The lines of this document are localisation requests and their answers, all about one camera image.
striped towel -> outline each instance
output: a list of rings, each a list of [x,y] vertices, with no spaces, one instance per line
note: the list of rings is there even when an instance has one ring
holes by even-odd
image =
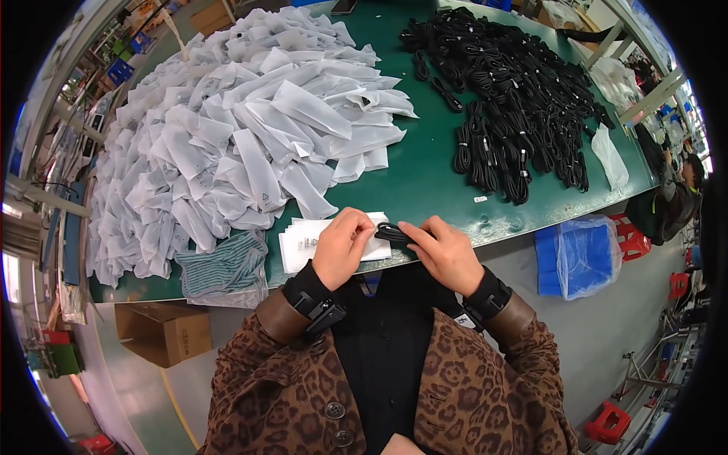
[[[210,254],[176,253],[175,262],[182,266],[182,294],[194,298],[265,286],[261,278],[267,254],[262,231],[240,232]]]

green workbench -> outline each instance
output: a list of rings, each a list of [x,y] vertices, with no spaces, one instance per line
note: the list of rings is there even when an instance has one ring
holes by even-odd
[[[491,21],[517,25],[527,33],[541,36],[564,60],[579,62],[570,43],[557,38],[552,28],[498,9],[466,5],[477,15],[484,15]],[[421,118],[395,118],[395,124],[407,129],[407,134],[400,143],[388,148],[389,168],[364,173],[355,182],[342,183],[329,189],[326,199],[331,204],[340,209],[352,206],[365,212],[383,211],[395,223],[404,220],[419,225],[431,215],[439,215],[456,229],[465,232],[473,246],[480,246],[600,210],[655,186],[656,182],[636,140],[618,127],[610,132],[610,138],[630,174],[629,184],[619,191],[610,190],[604,169],[585,136],[586,145],[583,151],[590,183],[588,192],[564,188],[554,173],[539,175],[531,170],[534,178],[529,186],[530,196],[526,204],[516,207],[506,203],[502,194],[488,196],[484,202],[475,202],[476,197],[483,196],[482,191],[466,186],[465,177],[456,174],[451,168],[456,148],[454,130],[465,120],[466,114],[452,114],[428,83],[415,80],[411,55],[401,50],[397,38],[399,32],[406,28],[410,17],[426,20],[431,12],[430,7],[360,1],[351,15],[334,18],[340,18],[347,24],[359,47],[371,43],[382,60],[376,67],[381,69],[383,75],[402,78],[396,88],[411,97],[415,113]],[[592,92],[598,102],[607,106],[616,124],[614,106],[604,100],[596,87],[592,87]],[[475,99],[475,96],[466,92],[459,99],[467,103]],[[593,119],[587,124],[591,129],[597,126]],[[290,225],[291,217],[301,217],[295,200],[288,202],[282,217],[267,232],[269,253],[266,259],[266,276],[271,287],[281,285],[287,279],[283,273],[278,234]],[[364,262],[359,271],[396,266],[414,258],[409,250],[393,248],[391,259]],[[91,295],[97,302],[183,298],[180,275],[181,268],[174,262],[172,276],[168,280],[161,277],[140,280],[132,272],[127,272],[119,279],[116,290],[100,285],[92,277]]]

phone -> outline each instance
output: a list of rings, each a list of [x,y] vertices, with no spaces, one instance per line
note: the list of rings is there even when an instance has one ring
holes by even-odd
[[[350,15],[357,6],[357,0],[339,0],[331,9],[332,16]]]

white sticker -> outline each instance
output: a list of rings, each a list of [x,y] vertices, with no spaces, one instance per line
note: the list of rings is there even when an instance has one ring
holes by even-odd
[[[463,313],[455,318],[455,322],[467,328],[475,328],[475,323],[470,319],[467,313]]]

pile of white bags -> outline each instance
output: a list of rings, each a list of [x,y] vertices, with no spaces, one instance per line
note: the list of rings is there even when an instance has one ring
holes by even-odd
[[[98,159],[87,276],[168,278],[190,238],[211,253],[231,229],[270,228],[290,198],[306,219],[336,213],[326,190],[387,167],[406,132],[392,115],[416,118],[400,79],[354,46],[343,23],[306,8],[254,9],[195,36],[189,61],[159,64],[116,110]]]

